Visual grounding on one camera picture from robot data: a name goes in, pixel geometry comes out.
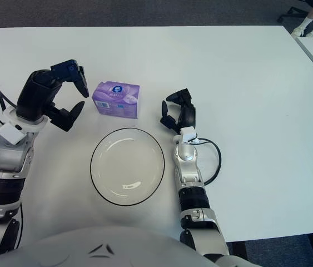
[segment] glass plate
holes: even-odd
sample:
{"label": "glass plate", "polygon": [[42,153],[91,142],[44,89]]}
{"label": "glass plate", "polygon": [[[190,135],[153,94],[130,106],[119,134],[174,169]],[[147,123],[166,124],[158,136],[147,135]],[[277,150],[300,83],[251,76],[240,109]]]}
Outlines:
{"label": "glass plate", "polygon": [[158,188],[165,159],[158,142],[136,128],[111,132],[91,159],[91,179],[100,195],[121,206],[136,205]]}

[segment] purple tissue package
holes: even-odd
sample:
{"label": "purple tissue package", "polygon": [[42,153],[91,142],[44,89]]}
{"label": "purple tissue package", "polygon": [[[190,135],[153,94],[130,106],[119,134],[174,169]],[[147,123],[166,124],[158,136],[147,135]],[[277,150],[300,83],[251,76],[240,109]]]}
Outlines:
{"label": "purple tissue package", "polygon": [[101,82],[92,99],[100,114],[138,118],[139,85]]}

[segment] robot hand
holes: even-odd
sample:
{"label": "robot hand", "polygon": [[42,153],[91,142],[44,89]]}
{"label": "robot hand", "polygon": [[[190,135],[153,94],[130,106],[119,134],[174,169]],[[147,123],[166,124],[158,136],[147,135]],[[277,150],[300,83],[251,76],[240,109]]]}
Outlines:
{"label": "robot hand", "polygon": [[[0,92],[0,104],[6,122],[0,126],[0,254],[14,249],[19,221],[12,219],[21,205],[20,195],[33,158],[36,136],[51,123],[68,131],[80,112],[84,101],[68,112],[55,108],[53,99],[63,82],[73,82],[84,97],[88,89],[83,67],[69,60],[51,70],[33,72],[26,82],[17,105]],[[12,105],[6,108],[3,99]]]}

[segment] floor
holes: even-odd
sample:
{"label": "floor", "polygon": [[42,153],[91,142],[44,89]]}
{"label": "floor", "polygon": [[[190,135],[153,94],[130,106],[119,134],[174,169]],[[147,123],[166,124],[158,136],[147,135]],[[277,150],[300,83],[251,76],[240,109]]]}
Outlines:
{"label": "floor", "polygon": [[[298,0],[0,0],[0,27],[278,25],[290,6],[309,10]],[[282,25],[291,32],[301,21]],[[307,235],[245,244],[253,263],[313,267]]]}

